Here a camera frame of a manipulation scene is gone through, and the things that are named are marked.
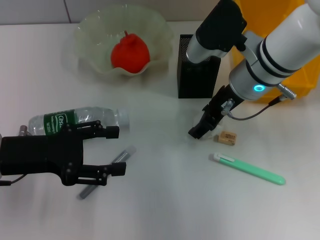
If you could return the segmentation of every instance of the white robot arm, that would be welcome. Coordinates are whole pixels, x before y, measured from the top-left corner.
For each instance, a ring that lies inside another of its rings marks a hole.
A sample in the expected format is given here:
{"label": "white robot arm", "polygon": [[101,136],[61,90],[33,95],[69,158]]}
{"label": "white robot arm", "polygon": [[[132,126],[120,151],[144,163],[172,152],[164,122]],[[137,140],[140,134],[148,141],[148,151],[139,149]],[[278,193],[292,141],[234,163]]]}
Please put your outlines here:
{"label": "white robot arm", "polygon": [[[213,22],[213,16],[216,20],[217,15],[225,14],[230,6],[235,5],[232,0],[220,0],[204,20],[187,48],[186,55],[191,62],[200,63],[209,56],[222,58],[227,54],[229,47],[223,49],[220,44],[216,44],[220,48],[213,49],[210,46],[208,49],[208,44],[203,44],[206,37],[204,29],[210,29],[208,25],[217,24]],[[235,118],[230,110],[244,100],[259,99],[274,87],[283,93],[283,97],[271,101],[269,107],[285,98],[296,97],[281,82],[320,54],[320,0],[308,0],[296,8],[264,39],[250,31],[241,34],[242,38],[239,34],[237,36],[238,40],[233,44],[245,59],[230,72],[229,85],[222,87],[203,109],[205,113],[200,123],[189,131],[194,138],[199,139],[207,131],[212,131],[225,115],[237,120],[249,119]]]}

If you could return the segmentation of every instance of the green bottle label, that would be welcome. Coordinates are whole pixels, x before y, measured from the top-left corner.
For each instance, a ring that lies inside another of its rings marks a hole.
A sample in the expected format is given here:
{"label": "green bottle label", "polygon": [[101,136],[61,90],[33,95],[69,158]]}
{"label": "green bottle label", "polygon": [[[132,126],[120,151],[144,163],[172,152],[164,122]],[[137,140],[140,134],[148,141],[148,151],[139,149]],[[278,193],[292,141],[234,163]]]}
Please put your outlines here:
{"label": "green bottle label", "polygon": [[76,124],[74,109],[45,114],[43,117],[45,135],[58,133],[65,123]]}

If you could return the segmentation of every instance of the blue indicator light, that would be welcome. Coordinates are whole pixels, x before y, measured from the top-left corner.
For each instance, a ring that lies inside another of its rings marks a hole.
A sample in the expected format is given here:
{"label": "blue indicator light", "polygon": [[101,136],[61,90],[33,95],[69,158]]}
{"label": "blue indicator light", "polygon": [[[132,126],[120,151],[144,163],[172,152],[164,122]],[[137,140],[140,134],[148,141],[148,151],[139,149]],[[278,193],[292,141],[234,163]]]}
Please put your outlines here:
{"label": "blue indicator light", "polygon": [[263,86],[263,85],[255,85],[255,86],[253,87],[253,89],[254,89],[256,92],[262,92],[263,90],[266,89],[266,87]]}

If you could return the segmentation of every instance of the metal connector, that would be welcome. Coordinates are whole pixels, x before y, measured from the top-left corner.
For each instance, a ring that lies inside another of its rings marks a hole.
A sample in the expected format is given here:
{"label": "metal connector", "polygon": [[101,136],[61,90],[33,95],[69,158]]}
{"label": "metal connector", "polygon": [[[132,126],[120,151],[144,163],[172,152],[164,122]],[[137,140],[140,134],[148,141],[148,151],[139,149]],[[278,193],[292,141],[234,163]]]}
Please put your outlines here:
{"label": "metal connector", "polygon": [[295,94],[292,90],[287,88],[285,85],[282,85],[281,83],[279,83],[276,87],[288,99],[293,100],[293,99],[295,99],[297,97],[297,94]]}
{"label": "metal connector", "polygon": [[223,110],[221,111],[221,114],[223,116],[227,116],[230,113],[230,110],[234,104],[235,104],[235,101],[232,98],[230,98],[224,105]]}

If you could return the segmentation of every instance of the green highlighter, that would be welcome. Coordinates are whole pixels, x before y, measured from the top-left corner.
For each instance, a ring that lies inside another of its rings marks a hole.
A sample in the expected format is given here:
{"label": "green highlighter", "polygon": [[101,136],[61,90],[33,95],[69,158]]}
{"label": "green highlighter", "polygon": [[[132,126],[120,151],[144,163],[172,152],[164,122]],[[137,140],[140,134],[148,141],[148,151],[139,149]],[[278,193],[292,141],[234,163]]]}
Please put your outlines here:
{"label": "green highlighter", "polygon": [[246,163],[244,161],[240,161],[238,159],[234,159],[232,157],[223,155],[219,152],[213,153],[209,155],[210,160],[214,160],[218,163],[227,165],[229,167],[232,167],[234,169],[238,169],[240,171],[243,171],[247,174],[251,174],[253,176],[256,176],[258,178],[267,180],[271,183],[278,184],[278,185],[284,185],[286,183],[286,180],[275,173],[269,172],[267,170],[264,170],[262,168],[253,166],[249,163]]}

